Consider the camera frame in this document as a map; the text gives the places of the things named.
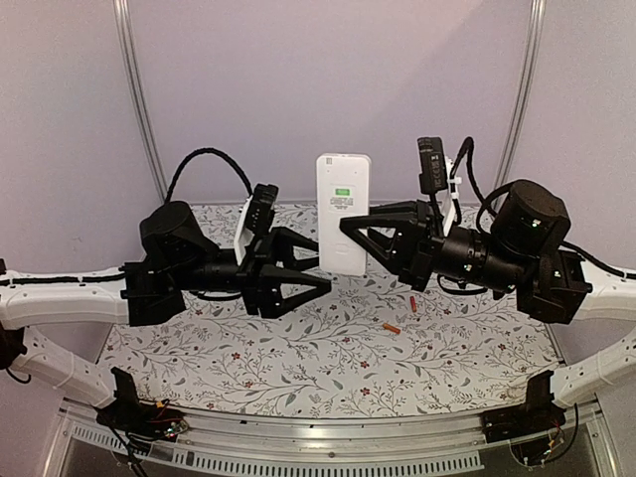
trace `white power bank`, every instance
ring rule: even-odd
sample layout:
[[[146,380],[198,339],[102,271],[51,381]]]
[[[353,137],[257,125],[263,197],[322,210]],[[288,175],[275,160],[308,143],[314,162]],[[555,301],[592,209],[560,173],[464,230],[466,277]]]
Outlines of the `white power bank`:
[[[364,275],[367,252],[340,232],[340,220],[369,213],[371,159],[364,154],[323,154],[316,161],[320,268]]]

